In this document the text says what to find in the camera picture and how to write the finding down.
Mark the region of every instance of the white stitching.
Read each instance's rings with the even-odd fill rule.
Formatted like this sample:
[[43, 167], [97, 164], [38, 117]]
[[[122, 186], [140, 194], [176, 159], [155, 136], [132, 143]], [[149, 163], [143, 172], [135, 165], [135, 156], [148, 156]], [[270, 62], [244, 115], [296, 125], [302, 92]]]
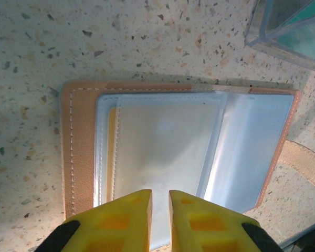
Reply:
[[70, 163], [71, 163], [71, 192], [72, 192], [72, 203], [71, 203], [71, 207], [72, 207], [72, 214], [75, 214], [75, 182], [74, 182], [74, 153], [73, 153], [73, 127], [72, 127], [72, 94], [75, 90], [73, 90], [72, 92], [70, 92]]
[[150, 88], [104, 88], [104, 90], [122, 90], [122, 91], [191, 91], [191, 89], [150, 89]]
[[116, 123], [116, 127], [117, 127], [117, 131], [115, 133], [115, 137], [114, 137], [114, 149], [113, 149], [113, 160], [112, 160], [112, 175], [111, 175], [111, 200], [114, 200], [114, 182], [115, 182], [115, 176], [116, 176], [116, 160], [117, 160], [117, 154], [118, 154], [118, 136], [119, 136], [119, 118], [120, 118], [120, 108], [121, 105], [119, 104], [119, 109], [116, 112], [117, 113], [117, 123]]
[[[115, 100], [116, 98], [105, 98], [105, 100]], [[101, 106], [101, 112], [104, 114], [105, 113], [105, 111], [104, 111], [104, 102], [102, 103], [102, 106]], [[103, 149], [102, 149], [102, 146], [103, 146], [103, 139], [104, 139], [104, 137], [103, 137], [103, 134], [104, 134], [104, 127], [101, 127], [101, 141], [100, 141], [100, 146], [101, 146], [101, 150], [100, 150], [100, 152], [101, 152], [101, 154], [100, 154], [100, 158], [99, 158], [99, 163], [101, 164], [101, 162], [102, 162], [102, 160], [103, 159], [107, 159], [107, 156], [105, 157], [103, 157]], [[102, 176], [101, 176], [101, 173], [99, 172], [98, 173], [98, 183], [99, 183], [99, 187], [98, 188], [100, 188], [100, 185], [101, 185], [101, 183], [102, 183]], [[98, 192], [98, 202], [101, 204], [101, 193], [99, 193]]]

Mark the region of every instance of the card holder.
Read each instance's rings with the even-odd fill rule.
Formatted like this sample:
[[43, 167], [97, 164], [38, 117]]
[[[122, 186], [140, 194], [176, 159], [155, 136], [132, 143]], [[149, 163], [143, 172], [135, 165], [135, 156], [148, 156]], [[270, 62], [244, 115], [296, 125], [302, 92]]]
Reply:
[[168, 191], [254, 207], [293, 103], [288, 94], [111, 94], [98, 100], [94, 206], [153, 190], [151, 249], [170, 242]]
[[[73, 81], [64, 85], [61, 95], [60, 95], [60, 123], [61, 123], [61, 150], [62, 150], [62, 171], [63, 171], [63, 199], [64, 199], [64, 213], [65, 217], [68, 218], [74, 214], [81, 213], [92, 208], [95, 204], [96, 197], [94, 196], [96, 192], [95, 185], [95, 166], [99, 158], [97, 158], [97, 153], [95, 149], [97, 148], [96, 139], [97, 131], [100, 129], [97, 127], [97, 121], [99, 118], [100, 109], [98, 108], [98, 101], [101, 97], [111, 96], [111, 95], [126, 95], [129, 93], [196, 93], [196, 92], [225, 92], [230, 97], [232, 94], [245, 94], [245, 95], [255, 95], [255, 94], [269, 94], [269, 95], [279, 95], [279, 96], [292, 96], [293, 103], [289, 109], [288, 116], [284, 122], [284, 127], [281, 131], [276, 132], [280, 135], [279, 141], [276, 147], [271, 147], [272, 150], [275, 149], [274, 155], [271, 157], [270, 164], [264, 164], [260, 169], [265, 177], [265, 180], [257, 181], [260, 184], [261, 192], [252, 196], [249, 202], [242, 202], [244, 205], [237, 204], [238, 207], [253, 208], [261, 204], [263, 200], [263, 195], [270, 181], [271, 174], [275, 168], [276, 162], [279, 158], [280, 152], [284, 145], [286, 135], [291, 125], [292, 118], [298, 102], [301, 98], [301, 91], [298, 90], [280, 90], [280, 89], [265, 89], [265, 88], [249, 88], [249, 87], [233, 87], [233, 86], [221, 86], [221, 85], [208, 85], [208, 84], [182, 84], [182, 83], [147, 83], [147, 82], [107, 82], [107, 81]], [[115, 118], [117, 103], [113, 105], [113, 109], [107, 111], [108, 117], [112, 116]], [[227, 125], [226, 119], [228, 115], [232, 115], [232, 112], [224, 113], [223, 124]], [[109, 149], [113, 148], [111, 135], [112, 128], [114, 131], [115, 119], [109, 120], [109, 128], [107, 129], [107, 141], [110, 143]], [[254, 156], [261, 154], [262, 148], [255, 148], [253, 153]], [[211, 155], [210, 158], [206, 160], [213, 160], [219, 157], [219, 152], [215, 151], [213, 153], [208, 153]], [[108, 155], [110, 160], [113, 159], [112, 155]], [[203, 169], [202, 178], [208, 178], [210, 176], [210, 170], [205, 171]], [[242, 170], [238, 170], [237, 174], [242, 174]], [[245, 189], [245, 185], [248, 186], [249, 182], [254, 182], [255, 180], [248, 179], [247, 181], [240, 180], [238, 190]], [[233, 190], [226, 194], [230, 199], [227, 202], [234, 200], [232, 197], [235, 195]]]

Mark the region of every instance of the countertop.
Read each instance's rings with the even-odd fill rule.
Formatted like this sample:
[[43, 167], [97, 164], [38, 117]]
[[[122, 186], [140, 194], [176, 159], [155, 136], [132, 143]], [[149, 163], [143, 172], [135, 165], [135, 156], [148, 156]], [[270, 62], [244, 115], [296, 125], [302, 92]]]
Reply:
[[[0, 251], [34, 251], [64, 219], [59, 92], [70, 80], [300, 89], [288, 139], [315, 151], [315, 72], [245, 47], [253, 5], [0, 1]], [[315, 223], [315, 187], [278, 164], [247, 215], [281, 242]]]

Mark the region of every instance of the black rubber pad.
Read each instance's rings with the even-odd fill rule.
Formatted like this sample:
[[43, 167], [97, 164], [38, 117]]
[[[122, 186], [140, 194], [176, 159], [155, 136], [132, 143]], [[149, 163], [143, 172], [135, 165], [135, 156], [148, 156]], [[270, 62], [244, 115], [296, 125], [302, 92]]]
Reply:
[[242, 227], [261, 252], [283, 252], [276, 242], [261, 227], [242, 223]]
[[52, 233], [41, 243], [35, 252], [60, 252], [66, 243], [70, 240], [76, 230], [79, 228], [78, 220], [73, 220], [58, 226]]

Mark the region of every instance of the tan leather wallet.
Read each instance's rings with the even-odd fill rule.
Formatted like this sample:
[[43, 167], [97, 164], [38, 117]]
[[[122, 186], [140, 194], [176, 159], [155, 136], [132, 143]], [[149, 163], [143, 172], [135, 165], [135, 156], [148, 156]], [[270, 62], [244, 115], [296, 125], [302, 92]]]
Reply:
[[96, 101], [100, 95], [106, 93], [205, 92], [214, 90], [240, 93], [289, 93], [294, 96], [289, 116], [272, 158], [256, 207], [260, 205], [284, 145], [292, 116], [300, 100], [300, 91], [205, 84], [74, 81], [66, 84], [61, 92], [65, 217], [68, 218], [93, 207]]

